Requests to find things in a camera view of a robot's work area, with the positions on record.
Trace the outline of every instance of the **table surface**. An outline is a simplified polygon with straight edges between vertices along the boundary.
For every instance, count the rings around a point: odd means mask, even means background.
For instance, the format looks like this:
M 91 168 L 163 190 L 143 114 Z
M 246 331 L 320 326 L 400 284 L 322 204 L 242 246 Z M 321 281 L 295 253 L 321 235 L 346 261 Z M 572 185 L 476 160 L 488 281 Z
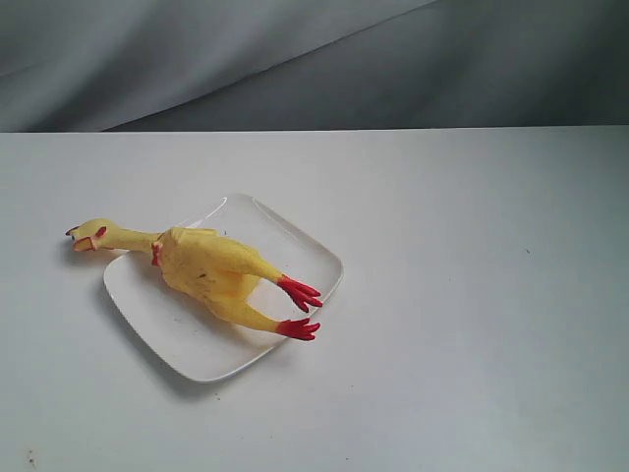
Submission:
M 629 127 L 0 135 L 0 469 L 625 471 Z M 314 342 L 180 378 L 73 254 L 259 198 L 343 261 Z

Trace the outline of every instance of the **gray fabric backdrop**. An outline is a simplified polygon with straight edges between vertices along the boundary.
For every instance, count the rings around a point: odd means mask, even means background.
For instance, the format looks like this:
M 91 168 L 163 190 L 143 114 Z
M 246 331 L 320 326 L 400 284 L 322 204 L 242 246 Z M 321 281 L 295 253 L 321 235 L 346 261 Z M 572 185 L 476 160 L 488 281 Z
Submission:
M 0 8 L 1 131 L 629 123 L 624 0 Z

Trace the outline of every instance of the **yellow rubber chicken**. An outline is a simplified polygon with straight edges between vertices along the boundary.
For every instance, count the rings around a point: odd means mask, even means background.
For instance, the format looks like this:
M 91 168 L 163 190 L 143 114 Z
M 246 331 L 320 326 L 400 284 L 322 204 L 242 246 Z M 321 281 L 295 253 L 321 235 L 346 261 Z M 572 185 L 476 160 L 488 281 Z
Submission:
M 310 341 L 319 323 L 310 318 L 277 322 L 247 303 L 260 278 L 282 288 L 304 312 L 320 307 L 320 293 L 293 280 L 260 257 L 258 251 L 220 236 L 213 229 L 173 227 L 163 233 L 124 229 L 104 218 L 90 220 L 66 232 L 75 251 L 127 249 L 152 254 L 172 288 L 203 302 L 218 318 L 262 331 Z

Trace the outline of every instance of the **rubber chicken head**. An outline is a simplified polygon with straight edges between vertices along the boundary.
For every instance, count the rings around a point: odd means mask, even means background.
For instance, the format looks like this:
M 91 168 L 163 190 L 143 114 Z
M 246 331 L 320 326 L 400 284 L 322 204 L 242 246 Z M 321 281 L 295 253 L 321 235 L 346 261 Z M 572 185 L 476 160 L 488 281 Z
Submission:
M 119 226 L 113 221 L 97 218 L 69 229 L 66 236 L 72 236 L 75 251 L 95 251 L 100 247 L 107 247 L 107 232 L 116 229 L 119 229 Z

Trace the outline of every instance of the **square plate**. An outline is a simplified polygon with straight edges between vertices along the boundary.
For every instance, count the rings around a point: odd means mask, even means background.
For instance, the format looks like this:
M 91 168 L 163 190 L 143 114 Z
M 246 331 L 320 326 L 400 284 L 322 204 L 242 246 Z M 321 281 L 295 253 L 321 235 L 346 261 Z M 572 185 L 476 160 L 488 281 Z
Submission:
M 339 259 L 256 199 L 230 195 L 178 226 L 212 228 L 259 250 L 274 266 L 321 292 L 325 301 L 343 275 Z M 126 253 L 104 273 L 114 303 L 144 342 L 182 376 L 200 383 L 226 379 L 271 351 L 284 336 L 229 324 L 204 305 L 166 285 L 143 253 Z M 269 317 L 305 316 L 272 283 L 261 280 L 250 304 Z M 310 316 L 317 309 L 311 307 Z

